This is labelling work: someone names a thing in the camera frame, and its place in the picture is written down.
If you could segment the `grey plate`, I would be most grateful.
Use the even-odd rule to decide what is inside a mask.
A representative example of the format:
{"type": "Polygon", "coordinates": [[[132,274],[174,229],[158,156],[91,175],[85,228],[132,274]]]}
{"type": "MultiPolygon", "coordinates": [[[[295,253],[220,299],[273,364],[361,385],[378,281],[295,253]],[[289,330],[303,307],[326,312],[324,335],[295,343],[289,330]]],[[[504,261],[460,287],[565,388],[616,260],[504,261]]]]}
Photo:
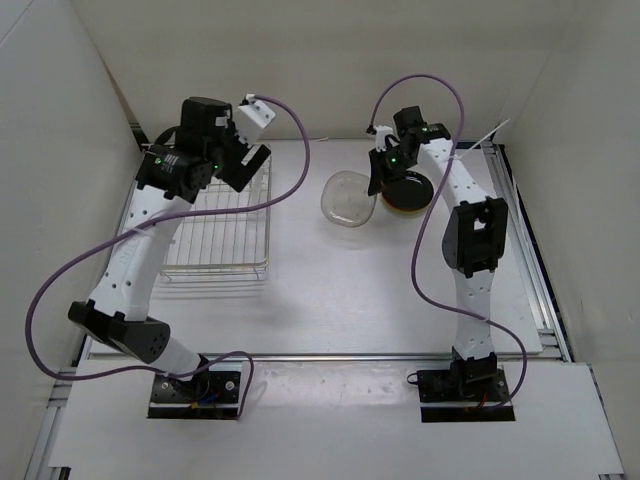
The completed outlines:
{"type": "Polygon", "coordinates": [[[347,228],[367,223],[376,205],[376,197],[368,195],[369,181],[368,176],[353,171],[339,171],[332,175],[320,199],[325,218],[347,228]]]}

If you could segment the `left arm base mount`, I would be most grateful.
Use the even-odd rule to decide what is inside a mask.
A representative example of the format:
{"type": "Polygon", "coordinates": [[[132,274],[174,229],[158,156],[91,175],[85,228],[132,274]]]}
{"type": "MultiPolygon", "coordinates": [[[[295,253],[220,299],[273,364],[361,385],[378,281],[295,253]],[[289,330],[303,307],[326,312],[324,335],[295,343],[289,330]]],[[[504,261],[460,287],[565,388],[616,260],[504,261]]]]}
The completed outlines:
{"type": "Polygon", "coordinates": [[[235,420],[241,402],[242,363],[209,368],[208,382],[198,397],[184,396],[165,377],[154,377],[147,418],[153,420],[235,420]]]}

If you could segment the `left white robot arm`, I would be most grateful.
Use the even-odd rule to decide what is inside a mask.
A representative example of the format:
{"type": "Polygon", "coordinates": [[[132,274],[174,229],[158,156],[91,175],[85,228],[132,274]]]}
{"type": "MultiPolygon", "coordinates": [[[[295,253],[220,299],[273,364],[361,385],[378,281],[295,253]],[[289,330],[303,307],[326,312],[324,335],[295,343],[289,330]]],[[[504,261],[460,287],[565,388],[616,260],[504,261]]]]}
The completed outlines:
{"type": "Polygon", "coordinates": [[[241,191],[270,151],[255,143],[274,120],[262,101],[247,96],[239,106],[190,97],[180,123],[163,132],[144,153],[135,177],[124,232],[106,271],[69,319],[101,343],[144,364],[177,374],[175,388],[188,400],[206,395],[210,377],[202,357],[184,347],[168,324],[149,315],[156,278],[173,237],[199,192],[213,178],[241,191]]]}

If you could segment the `black plate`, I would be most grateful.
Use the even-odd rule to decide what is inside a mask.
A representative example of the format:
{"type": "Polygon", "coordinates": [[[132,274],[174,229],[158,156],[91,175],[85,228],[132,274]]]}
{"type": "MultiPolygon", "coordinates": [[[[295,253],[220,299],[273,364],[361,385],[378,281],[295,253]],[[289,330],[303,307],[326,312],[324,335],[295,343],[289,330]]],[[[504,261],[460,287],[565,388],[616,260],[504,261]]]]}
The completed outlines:
{"type": "Polygon", "coordinates": [[[387,186],[381,193],[381,199],[388,209],[404,215],[425,211],[433,196],[434,187],[431,181],[414,171],[407,171],[403,178],[387,186]]]}

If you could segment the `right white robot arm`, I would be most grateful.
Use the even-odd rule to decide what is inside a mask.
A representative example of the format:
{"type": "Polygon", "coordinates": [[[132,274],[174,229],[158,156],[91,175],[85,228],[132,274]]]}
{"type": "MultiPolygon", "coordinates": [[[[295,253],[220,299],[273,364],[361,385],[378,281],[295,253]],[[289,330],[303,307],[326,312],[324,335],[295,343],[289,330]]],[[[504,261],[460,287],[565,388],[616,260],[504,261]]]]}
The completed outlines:
{"type": "Polygon", "coordinates": [[[508,207],[486,192],[451,151],[453,141],[443,124],[425,122],[417,106],[401,109],[393,119],[394,127],[367,128],[375,137],[368,194],[390,190],[415,165],[440,183],[450,212],[442,253],[452,270],[459,311],[449,387],[458,398],[470,400],[497,374],[488,320],[494,273],[505,250],[508,207]]]}

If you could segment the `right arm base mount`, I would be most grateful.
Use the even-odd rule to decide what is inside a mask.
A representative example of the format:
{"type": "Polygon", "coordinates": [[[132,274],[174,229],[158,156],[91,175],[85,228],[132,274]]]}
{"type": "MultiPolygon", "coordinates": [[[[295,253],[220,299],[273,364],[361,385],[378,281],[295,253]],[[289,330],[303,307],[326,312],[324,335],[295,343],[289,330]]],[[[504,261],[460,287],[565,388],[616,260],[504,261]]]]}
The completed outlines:
{"type": "Polygon", "coordinates": [[[406,376],[406,381],[418,389],[424,424],[516,420],[513,406],[506,402],[510,391],[503,369],[493,379],[472,386],[465,393],[447,369],[414,371],[406,376]]]}

